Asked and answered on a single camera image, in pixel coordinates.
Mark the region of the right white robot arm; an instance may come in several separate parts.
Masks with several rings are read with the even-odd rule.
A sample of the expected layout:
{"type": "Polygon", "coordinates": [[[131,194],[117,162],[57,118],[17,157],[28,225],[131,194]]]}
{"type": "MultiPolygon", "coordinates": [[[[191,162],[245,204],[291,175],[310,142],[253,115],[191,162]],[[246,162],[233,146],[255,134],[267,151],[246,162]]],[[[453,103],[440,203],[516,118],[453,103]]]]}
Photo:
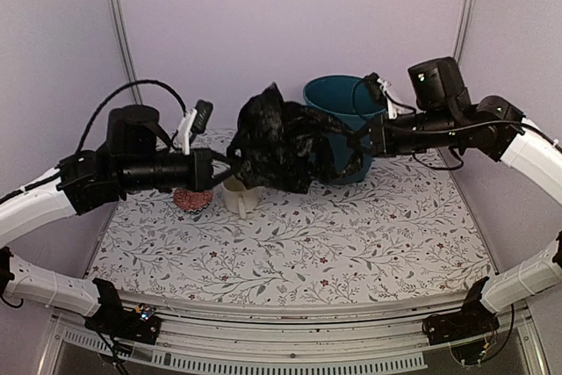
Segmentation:
{"type": "MultiPolygon", "coordinates": [[[[441,57],[408,69],[416,105],[393,99],[391,84],[376,73],[360,79],[371,101],[383,107],[348,139],[350,148],[372,157],[415,155],[447,148],[463,155],[475,148],[519,171],[555,201],[561,200],[561,147],[503,97],[472,103],[457,61],[441,57]]],[[[475,283],[454,318],[454,329],[472,336],[488,315],[561,282],[561,240],[533,257],[475,283]]]]}

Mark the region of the black plastic trash bag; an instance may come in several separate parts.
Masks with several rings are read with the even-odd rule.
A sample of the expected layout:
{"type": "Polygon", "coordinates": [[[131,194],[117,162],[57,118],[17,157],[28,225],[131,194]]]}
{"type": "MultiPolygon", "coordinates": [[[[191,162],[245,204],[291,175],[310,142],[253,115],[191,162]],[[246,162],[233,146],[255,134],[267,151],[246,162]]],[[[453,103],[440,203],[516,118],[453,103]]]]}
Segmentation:
{"type": "Polygon", "coordinates": [[[364,166],[353,151],[338,169],[330,134],[347,140],[353,131],[329,112],[284,100],[271,83],[241,108],[227,157],[238,161],[236,177],[248,188],[306,194],[314,181],[330,184],[364,166]]]}

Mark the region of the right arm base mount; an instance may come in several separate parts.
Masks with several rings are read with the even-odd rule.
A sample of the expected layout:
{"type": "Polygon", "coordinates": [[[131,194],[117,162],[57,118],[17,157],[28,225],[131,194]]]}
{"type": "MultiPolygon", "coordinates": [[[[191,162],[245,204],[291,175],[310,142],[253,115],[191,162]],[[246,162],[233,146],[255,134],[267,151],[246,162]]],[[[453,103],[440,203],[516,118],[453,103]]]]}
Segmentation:
{"type": "Polygon", "coordinates": [[[500,326],[498,318],[480,303],[480,299],[480,293],[468,294],[456,312],[425,318],[421,331],[429,344],[450,343],[495,331],[500,326]]]}

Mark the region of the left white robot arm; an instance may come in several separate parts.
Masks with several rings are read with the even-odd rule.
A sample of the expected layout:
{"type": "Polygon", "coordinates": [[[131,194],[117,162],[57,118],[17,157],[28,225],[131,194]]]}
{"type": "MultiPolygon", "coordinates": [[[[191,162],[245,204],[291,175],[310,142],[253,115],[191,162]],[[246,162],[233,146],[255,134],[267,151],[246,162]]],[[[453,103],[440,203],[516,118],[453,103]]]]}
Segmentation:
{"type": "Polygon", "coordinates": [[[184,113],[175,137],[150,106],[111,110],[105,142],[79,149],[41,177],[1,200],[1,296],[28,299],[97,318],[111,334],[130,328],[130,315],[108,281],[71,278],[15,255],[9,243],[48,223],[81,216],[137,191],[210,191],[234,175],[235,159],[210,148],[192,148],[205,131],[212,105],[198,101],[184,113]]]}

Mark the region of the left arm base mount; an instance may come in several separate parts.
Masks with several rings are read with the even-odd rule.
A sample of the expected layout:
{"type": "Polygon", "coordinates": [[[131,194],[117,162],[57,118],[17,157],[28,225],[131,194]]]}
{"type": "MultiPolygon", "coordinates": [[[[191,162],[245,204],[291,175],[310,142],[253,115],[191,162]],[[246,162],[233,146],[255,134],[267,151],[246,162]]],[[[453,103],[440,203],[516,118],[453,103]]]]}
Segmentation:
{"type": "Polygon", "coordinates": [[[133,309],[125,309],[114,285],[94,278],[100,308],[84,318],[84,326],[111,339],[124,339],[155,345],[160,334],[162,319],[156,315],[156,307],[140,303],[133,309]]]}

